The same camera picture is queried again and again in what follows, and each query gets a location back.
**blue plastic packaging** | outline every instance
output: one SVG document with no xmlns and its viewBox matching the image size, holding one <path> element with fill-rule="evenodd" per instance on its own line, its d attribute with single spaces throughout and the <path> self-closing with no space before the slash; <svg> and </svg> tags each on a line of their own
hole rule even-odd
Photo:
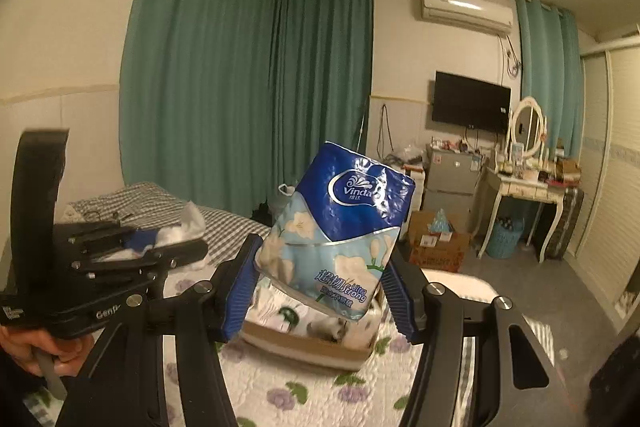
<svg viewBox="0 0 640 427">
<path fill-rule="evenodd" d="M 449 219 L 447 219 L 444 209 L 437 211 L 436 216 L 433 218 L 433 222 L 429 225 L 430 232 L 451 232 L 449 226 Z"/>
<path fill-rule="evenodd" d="M 327 142 L 255 257 L 285 293 L 351 320 L 369 308 L 406 217 L 414 181 Z"/>
</svg>

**cardboard box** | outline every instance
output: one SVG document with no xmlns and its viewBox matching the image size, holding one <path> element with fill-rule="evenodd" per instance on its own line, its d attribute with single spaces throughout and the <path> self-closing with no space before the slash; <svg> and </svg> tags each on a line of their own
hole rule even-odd
<svg viewBox="0 0 640 427">
<path fill-rule="evenodd" d="M 463 230 L 463 219 L 454 214 L 447 215 L 452 233 L 433 233 L 429 225 L 436 213 L 430 210 L 413 212 L 409 221 L 409 242 L 411 243 L 410 263 L 421 268 L 457 272 L 465 258 L 465 251 L 471 242 L 471 234 L 455 232 Z"/>
<path fill-rule="evenodd" d="M 382 288 L 374 299 L 383 310 L 386 300 Z M 268 353 L 287 359 L 322 365 L 332 369 L 359 371 L 373 353 L 378 336 L 373 335 L 369 346 L 364 349 L 353 349 L 335 342 L 311 337 L 300 337 L 292 333 L 276 331 L 266 326 L 253 323 L 247 319 L 240 330 L 242 340 Z"/>
<path fill-rule="evenodd" d="M 577 185 L 580 182 L 582 169 L 575 160 L 558 160 L 556 162 L 556 177 L 568 184 Z"/>
</svg>

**air conditioner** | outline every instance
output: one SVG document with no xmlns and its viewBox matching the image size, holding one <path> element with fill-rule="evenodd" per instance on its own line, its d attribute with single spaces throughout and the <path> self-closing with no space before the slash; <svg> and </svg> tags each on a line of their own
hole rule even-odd
<svg viewBox="0 0 640 427">
<path fill-rule="evenodd" d="M 513 28 L 511 8 L 482 0 L 422 0 L 422 18 L 503 37 Z"/>
</svg>

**television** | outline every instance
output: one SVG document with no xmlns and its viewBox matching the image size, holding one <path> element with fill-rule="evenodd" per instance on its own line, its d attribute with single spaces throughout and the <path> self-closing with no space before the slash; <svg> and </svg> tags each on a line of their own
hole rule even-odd
<svg viewBox="0 0 640 427">
<path fill-rule="evenodd" d="M 506 134 L 510 101 L 509 87 L 437 71 L 431 120 Z"/>
</svg>

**bed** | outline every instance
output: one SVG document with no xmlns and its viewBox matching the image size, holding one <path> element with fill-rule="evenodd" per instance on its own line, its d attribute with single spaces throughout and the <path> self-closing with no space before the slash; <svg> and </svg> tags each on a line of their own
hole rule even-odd
<svg viewBox="0 0 640 427">
<path fill-rule="evenodd" d="M 112 194 L 70 204 L 63 219 L 76 221 L 110 217 L 126 225 L 157 228 L 179 222 L 185 202 L 161 187 L 142 183 Z M 209 279 L 216 266 L 235 256 L 247 233 L 262 237 L 269 229 L 245 217 L 199 207 L 206 221 L 209 251 L 195 266 L 172 271 L 164 296 L 178 295 L 194 282 Z M 489 302 L 497 295 L 487 283 L 457 274 L 428 272 L 463 298 Z M 527 319 L 551 361 L 553 337 L 549 326 Z M 453 425 L 466 425 L 465 415 L 474 372 L 473 339 L 465 339 L 458 403 Z M 357 373 L 345 373 L 290 361 L 234 340 L 220 349 L 220 363 L 229 398 L 241 427 L 394 427 L 411 390 L 422 346 L 411 346 L 393 322 L 380 328 L 376 349 Z M 407 371 L 398 371 L 399 366 Z M 184 425 L 173 337 L 164 338 L 164 382 L 172 427 Z"/>
</svg>

